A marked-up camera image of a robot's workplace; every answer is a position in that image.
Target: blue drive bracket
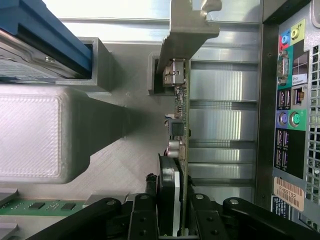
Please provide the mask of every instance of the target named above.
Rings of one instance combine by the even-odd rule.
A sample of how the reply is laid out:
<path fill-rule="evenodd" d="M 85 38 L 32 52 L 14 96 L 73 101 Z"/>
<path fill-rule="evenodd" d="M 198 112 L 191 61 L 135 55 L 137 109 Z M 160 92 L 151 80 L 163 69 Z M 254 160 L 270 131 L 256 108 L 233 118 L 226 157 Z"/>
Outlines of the blue drive bracket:
<path fill-rule="evenodd" d="M 42 0 L 0 0 L 0 30 L 15 36 L 84 78 L 93 53 L 55 17 Z"/>

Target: green ps/2 port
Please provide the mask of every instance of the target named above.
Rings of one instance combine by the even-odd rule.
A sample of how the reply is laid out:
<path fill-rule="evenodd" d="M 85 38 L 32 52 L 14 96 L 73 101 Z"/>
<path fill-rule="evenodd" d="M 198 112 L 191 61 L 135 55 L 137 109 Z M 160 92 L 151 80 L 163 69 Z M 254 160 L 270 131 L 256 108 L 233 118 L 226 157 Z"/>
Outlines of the green ps/2 port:
<path fill-rule="evenodd" d="M 290 118 L 289 118 L 289 121 L 290 121 L 290 125 L 294 128 L 298 127 L 299 123 L 300 123 L 300 114 L 297 113 L 296 111 L 293 111 L 291 114 L 290 114 Z"/>

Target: circuit board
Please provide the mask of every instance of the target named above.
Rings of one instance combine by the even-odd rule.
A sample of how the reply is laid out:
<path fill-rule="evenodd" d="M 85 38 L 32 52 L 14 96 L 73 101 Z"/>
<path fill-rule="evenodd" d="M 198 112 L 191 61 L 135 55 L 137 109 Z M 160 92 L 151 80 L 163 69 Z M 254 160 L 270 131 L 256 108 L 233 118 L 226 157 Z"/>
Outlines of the circuit board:
<path fill-rule="evenodd" d="M 182 204 L 182 231 L 185 228 L 186 209 L 187 209 L 187 188 L 188 188 L 188 157 L 189 157 L 189 108 L 190 108 L 190 63 L 185 62 L 185 84 L 174 87 L 174 117 L 181 119 L 183 123 L 183 136 L 176 136 L 180 140 L 179 162 L 183 172 L 183 204 Z"/>
<path fill-rule="evenodd" d="M 84 201 L 13 199 L 0 207 L 0 216 L 67 217 L 83 208 Z"/>

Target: service tag sticker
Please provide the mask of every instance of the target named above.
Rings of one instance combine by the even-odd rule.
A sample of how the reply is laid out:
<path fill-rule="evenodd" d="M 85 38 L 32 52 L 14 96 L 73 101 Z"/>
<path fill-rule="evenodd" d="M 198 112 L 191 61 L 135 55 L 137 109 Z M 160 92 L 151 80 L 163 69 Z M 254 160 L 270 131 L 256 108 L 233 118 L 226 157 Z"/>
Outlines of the service tag sticker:
<path fill-rule="evenodd" d="M 305 192 L 279 177 L 274 178 L 273 193 L 295 209 L 303 212 L 305 209 Z"/>

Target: electronic chip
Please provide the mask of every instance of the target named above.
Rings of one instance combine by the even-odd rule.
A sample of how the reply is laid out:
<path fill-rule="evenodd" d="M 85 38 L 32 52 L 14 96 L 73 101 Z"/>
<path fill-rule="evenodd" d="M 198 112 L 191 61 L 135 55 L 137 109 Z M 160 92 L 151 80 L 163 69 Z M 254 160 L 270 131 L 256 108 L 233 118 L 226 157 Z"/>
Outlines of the electronic chip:
<path fill-rule="evenodd" d="M 62 211 L 70 211 L 70 210 L 74 209 L 75 206 L 76 206 L 75 203 L 66 203 L 65 205 L 62 206 L 61 210 Z"/>
<path fill-rule="evenodd" d="M 38 210 L 38 209 L 42 208 L 45 204 L 46 204 L 45 202 L 35 202 L 29 206 L 29 209 Z"/>

